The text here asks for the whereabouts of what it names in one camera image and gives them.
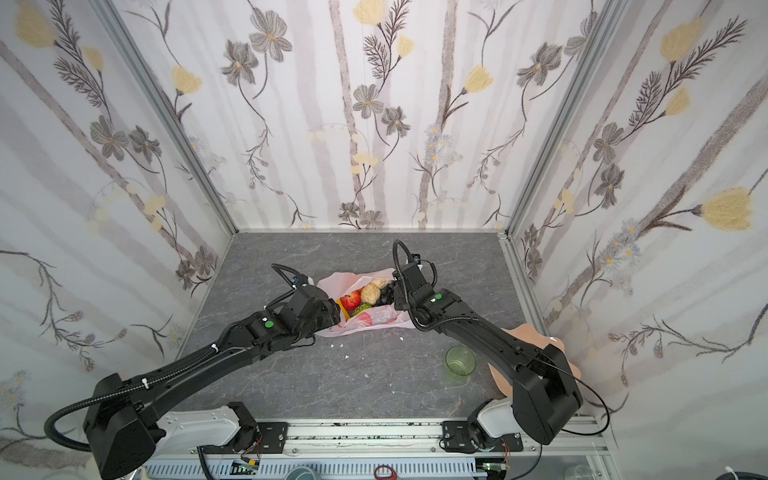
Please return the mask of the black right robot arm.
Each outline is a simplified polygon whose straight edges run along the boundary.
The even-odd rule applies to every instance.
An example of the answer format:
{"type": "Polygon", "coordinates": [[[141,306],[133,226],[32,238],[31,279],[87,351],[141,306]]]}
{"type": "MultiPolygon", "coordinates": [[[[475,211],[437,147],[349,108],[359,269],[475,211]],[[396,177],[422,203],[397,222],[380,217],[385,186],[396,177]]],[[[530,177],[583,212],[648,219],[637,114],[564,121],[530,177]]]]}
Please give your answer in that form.
{"type": "Polygon", "coordinates": [[[422,332],[436,332],[459,341],[482,357],[512,387],[505,400],[480,408],[474,423],[488,437],[499,438],[523,432],[541,445],[552,443],[561,433],[600,436],[608,430],[611,413],[605,401],[605,425],[583,432],[567,428],[581,409],[582,388],[593,390],[573,373],[565,353],[553,344],[536,346],[522,340],[475,312],[459,295],[437,289],[437,269],[424,277],[422,260],[401,240],[393,242],[395,308],[408,313],[422,332]]]}

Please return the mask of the pink plastic bag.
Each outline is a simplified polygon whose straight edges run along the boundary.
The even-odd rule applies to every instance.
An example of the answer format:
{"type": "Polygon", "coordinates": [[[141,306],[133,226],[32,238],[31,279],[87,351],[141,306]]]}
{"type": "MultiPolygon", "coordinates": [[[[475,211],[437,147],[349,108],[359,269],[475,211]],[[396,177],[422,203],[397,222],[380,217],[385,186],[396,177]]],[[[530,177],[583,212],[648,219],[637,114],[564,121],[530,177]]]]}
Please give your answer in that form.
{"type": "MultiPolygon", "coordinates": [[[[320,280],[317,286],[332,300],[340,302],[343,295],[361,290],[372,281],[393,280],[393,268],[386,268],[370,273],[336,272],[320,280]]],[[[342,337],[363,331],[374,331],[391,328],[414,330],[411,318],[406,311],[397,311],[393,305],[373,306],[357,315],[342,310],[341,322],[335,326],[321,330],[318,336],[324,338],[342,337]]]]}

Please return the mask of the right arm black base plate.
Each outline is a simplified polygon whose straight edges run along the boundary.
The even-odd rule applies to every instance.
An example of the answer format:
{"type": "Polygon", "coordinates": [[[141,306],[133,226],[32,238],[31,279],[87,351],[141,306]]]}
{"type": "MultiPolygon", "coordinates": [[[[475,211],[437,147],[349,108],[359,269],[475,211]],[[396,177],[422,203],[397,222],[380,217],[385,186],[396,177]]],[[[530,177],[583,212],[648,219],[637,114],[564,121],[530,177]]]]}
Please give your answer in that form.
{"type": "Polygon", "coordinates": [[[439,446],[448,453],[517,453],[524,450],[519,433],[491,438],[478,424],[467,420],[446,420],[441,423],[439,446]]]}

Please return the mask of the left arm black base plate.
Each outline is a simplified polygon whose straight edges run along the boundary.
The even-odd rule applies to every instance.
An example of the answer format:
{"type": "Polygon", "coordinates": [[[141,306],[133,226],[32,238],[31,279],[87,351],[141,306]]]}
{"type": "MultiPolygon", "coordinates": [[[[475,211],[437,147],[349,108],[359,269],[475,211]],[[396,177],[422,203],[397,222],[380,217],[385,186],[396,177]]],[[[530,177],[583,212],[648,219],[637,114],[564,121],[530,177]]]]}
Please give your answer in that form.
{"type": "Polygon", "coordinates": [[[240,426],[234,437],[221,446],[204,446],[205,454],[282,454],[287,440],[287,422],[258,422],[240,426]]]}

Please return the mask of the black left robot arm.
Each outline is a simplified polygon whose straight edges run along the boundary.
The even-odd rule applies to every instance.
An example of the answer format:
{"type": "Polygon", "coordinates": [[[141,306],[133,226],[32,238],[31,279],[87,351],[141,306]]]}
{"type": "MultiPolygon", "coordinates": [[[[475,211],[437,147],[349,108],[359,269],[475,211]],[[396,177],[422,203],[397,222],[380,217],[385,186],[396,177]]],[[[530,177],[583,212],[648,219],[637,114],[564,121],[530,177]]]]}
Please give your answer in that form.
{"type": "Polygon", "coordinates": [[[263,309],[228,324],[210,345],[156,370],[123,379],[102,378],[91,397],[51,414],[44,433],[55,444],[93,455],[104,479],[137,469],[170,432],[162,417],[208,385],[257,361],[298,346],[340,323],[338,303],[308,276],[284,265],[274,270],[288,292],[263,309]]]}

